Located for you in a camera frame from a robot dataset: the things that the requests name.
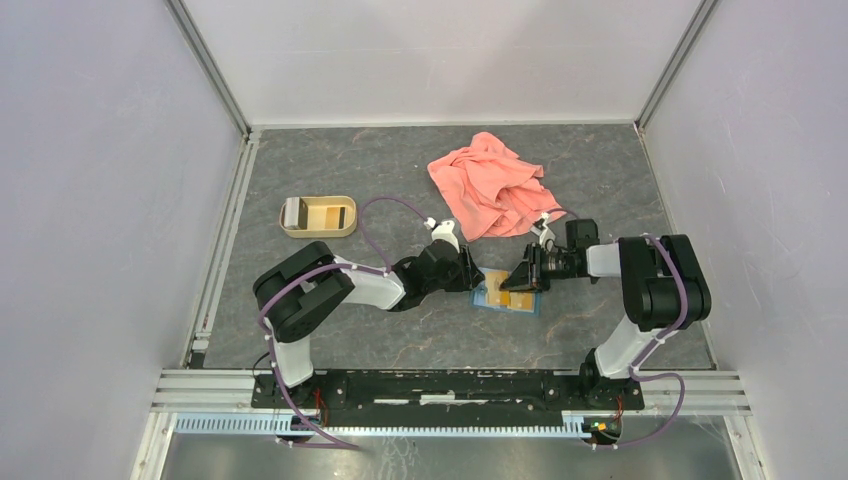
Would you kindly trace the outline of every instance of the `pink cloth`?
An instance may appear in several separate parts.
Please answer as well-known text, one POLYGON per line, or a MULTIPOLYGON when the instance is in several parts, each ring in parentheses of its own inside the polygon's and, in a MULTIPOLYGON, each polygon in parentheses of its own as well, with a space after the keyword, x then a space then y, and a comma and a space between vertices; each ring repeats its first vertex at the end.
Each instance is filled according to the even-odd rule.
POLYGON ((542 167, 519 160, 488 132, 474 135, 471 146, 431 162, 427 171, 469 242, 523 235, 542 212, 559 208, 537 180, 544 174, 542 167))

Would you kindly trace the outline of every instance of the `black mounting plate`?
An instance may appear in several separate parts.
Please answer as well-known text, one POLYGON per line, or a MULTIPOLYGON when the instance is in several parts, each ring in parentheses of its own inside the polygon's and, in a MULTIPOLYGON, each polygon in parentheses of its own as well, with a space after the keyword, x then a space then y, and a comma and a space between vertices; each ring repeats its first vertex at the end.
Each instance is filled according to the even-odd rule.
MULTIPOLYGON (((561 426, 563 410, 615 411, 619 395, 625 410, 645 408, 637 382, 591 398, 580 382, 555 370, 326 370, 291 395, 315 408, 320 389, 333 426, 360 427, 561 426)), ((257 376, 251 407, 288 408, 273 375, 257 376)))

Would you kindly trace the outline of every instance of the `white enclosure wall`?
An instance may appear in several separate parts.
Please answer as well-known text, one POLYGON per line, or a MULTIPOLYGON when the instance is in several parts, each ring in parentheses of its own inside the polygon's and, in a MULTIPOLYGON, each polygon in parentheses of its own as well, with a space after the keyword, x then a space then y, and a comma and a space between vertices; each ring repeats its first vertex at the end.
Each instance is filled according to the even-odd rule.
POLYGON ((647 127, 775 478, 844 478, 848 4, 725 1, 647 127))
POLYGON ((632 121, 698 0, 187 0, 248 121, 632 121))
POLYGON ((126 478, 239 135, 164 2, 5 2, 0 51, 0 478, 126 478))

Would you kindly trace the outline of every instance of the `purple cable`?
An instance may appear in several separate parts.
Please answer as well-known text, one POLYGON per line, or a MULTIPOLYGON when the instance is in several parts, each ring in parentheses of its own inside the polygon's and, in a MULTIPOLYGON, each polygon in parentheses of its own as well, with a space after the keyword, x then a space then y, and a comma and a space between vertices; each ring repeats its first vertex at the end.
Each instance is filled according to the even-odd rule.
MULTIPOLYGON (((329 265, 323 265, 321 267, 318 267, 315 270, 310 270, 309 272, 306 272, 303 275, 297 277, 292 282, 290 282, 288 285, 283 287, 282 290, 277 292, 276 295, 274 295, 273 297, 271 297, 270 300, 268 300, 268 303, 266 303, 265 306, 262 307, 262 310, 260 310, 260 312, 259 312, 259 320, 258 320, 257 323, 259 324, 259 328, 261 328, 263 332, 265 332, 267 335, 269 335, 269 337, 268 337, 268 352, 270 353, 272 365, 277 365, 276 367, 273 368, 274 377, 277 379, 277 385, 280 386, 280 390, 283 392, 283 398, 286 400, 286 403, 289 405, 289 408, 291 408, 292 411, 294 411, 294 414, 297 415, 297 418, 300 419, 300 421, 303 425, 306 425, 307 428, 309 428, 313 432, 317 433, 318 435, 320 435, 320 436, 322 436, 325 439, 330 441, 330 443, 293 443, 292 446, 295 446, 295 447, 340 448, 340 449, 346 449, 346 450, 358 450, 359 449, 358 446, 356 446, 352 443, 345 442, 344 440, 339 440, 338 438, 330 435, 329 433, 327 433, 327 432, 321 430, 319 427, 315 426, 306 417, 306 415, 304 415, 303 412, 301 412, 300 409, 297 408, 297 405, 294 404, 294 401, 292 401, 292 399, 291 399, 291 395, 289 395, 289 389, 286 388, 286 384, 283 383, 283 374, 280 370, 280 364, 277 361, 277 353, 274 350, 274 332, 273 332, 273 330, 271 330, 271 328, 269 328, 267 325, 265 325, 265 316, 268 315, 268 311, 271 310, 271 308, 277 302, 279 302, 281 298, 283 298, 287 293, 289 293, 292 290, 294 290, 295 288, 297 288, 297 286, 299 286, 301 283, 309 280, 312 277, 320 275, 324 272, 329 272, 331 270, 339 270, 339 269, 350 270, 350 269, 352 269, 352 267, 353 267, 353 265, 348 264, 348 263, 331 263, 329 265)), ((383 276, 383 272, 380 271, 380 270, 377 270, 376 268, 362 267, 362 266, 357 266, 356 268, 357 268, 357 270, 361 270, 365 273, 370 273, 370 274, 373 274, 373 275, 379 275, 381 277, 383 276)))
POLYGON ((409 207, 410 210, 412 210, 413 212, 418 214, 418 216, 421 217, 421 219, 425 220, 425 221, 427 220, 427 216, 424 215, 423 213, 421 213, 421 210, 418 210, 417 208, 415 208, 414 205, 407 202, 406 200, 403 200, 403 199, 397 198, 397 197, 390 197, 390 196, 374 197, 371 200, 368 200, 367 202, 365 202, 364 205, 359 207, 359 218, 356 220, 357 227, 362 232, 362 238, 364 238, 365 241, 368 242, 368 245, 371 245, 371 247, 374 249, 374 251, 377 252, 377 255, 379 255, 380 258, 383 259, 383 262, 386 264, 386 272, 388 273, 388 272, 392 271, 392 261, 389 260, 389 256, 386 255, 386 252, 384 252, 383 249, 380 248, 380 246, 377 245, 377 243, 374 240, 371 239, 371 236, 368 235, 368 230, 365 229, 365 222, 364 222, 365 209, 368 208, 368 205, 371 205, 372 203, 374 203, 378 200, 391 200, 393 202, 398 202, 402 205, 406 205, 407 207, 409 207))
MULTIPOLYGON (((675 320, 674 323, 672 323, 667 328, 663 329, 659 334, 657 334, 657 338, 662 340, 667 336, 671 335, 671 332, 677 330, 677 328, 683 325, 683 322, 686 321, 686 314, 689 312, 689 298, 686 295, 686 287, 683 285, 683 277, 680 276, 680 272, 677 270, 677 266, 674 264, 674 262, 671 261, 671 256, 668 254, 668 250, 666 250, 665 247, 662 246, 662 243, 660 243, 659 239, 654 237, 653 235, 644 234, 642 236, 648 239, 648 241, 651 242, 654 248, 656 248, 657 251, 660 253, 663 262, 665 262, 666 266, 668 267, 668 270, 671 272, 671 276, 674 279, 674 284, 677 286, 677 294, 680 297, 680 314, 677 316, 677 320, 675 320)), ((668 430, 668 427, 671 426, 672 422, 674 422, 674 420, 677 418, 677 415, 680 414, 680 409, 683 408, 683 397, 686 395, 686 384, 680 374, 674 372, 664 372, 658 373, 656 375, 648 375, 643 377, 636 373, 636 369, 638 369, 639 366, 642 365, 642 362, 644 362, 645 359, 648 358, 648 355, 650 355, 651 352, 653 352, 660 345, 660 342, 657 341, 657 338, 651 339, 651 341, 647 345, 645 345, 645 348, 643 348, 642 351, 639 352, 639 355, 636 356, 636 359, 633 360, 633 362, 630 364, 630 378, 637 382, 651 382, 653 380, 659 380, 661 378, 673 378, 677 380, 677 382, 680 383, 680 395, 677 397, 677 405, 674 406, 674 410, 671 412, 671 415, 669 415, 668 420, 666 420, 660 428, 654 431, 654 433, 637 440, 631 440, 629 442, 619 443, 617 445, 596 445, 595 448, 600 448, 602 450, 615 450, 623 447, 635 447, 637 445, 641 445, 642 443, 656 438, 658 435, 668 430)))
POLYGON ((562 208, 562 207, 552 208, 552 209, 550 209, 550 210, 548 210, 548 211, 547 211, 547 214, 548 214, 548 215, 550 215, 550 214, 552 214, 552 213, 556 213, 556 212, 562 212, 562 213, 564 213, 565 215, 563 215, 563 217, 564 217, 564 216, 566 216, 566 215, 568 215, 568 214, 571 214, 571 216, 573 216, 574 218, 576 218, 576 219, 578 219, 578 220, 580 219, 580 215, 577 215, 577 214, 576 214, 576 213, 574 213, 574 211, 572 211, 572 210, 566 210, 566 209, 564 209, 564 208, 562 208))

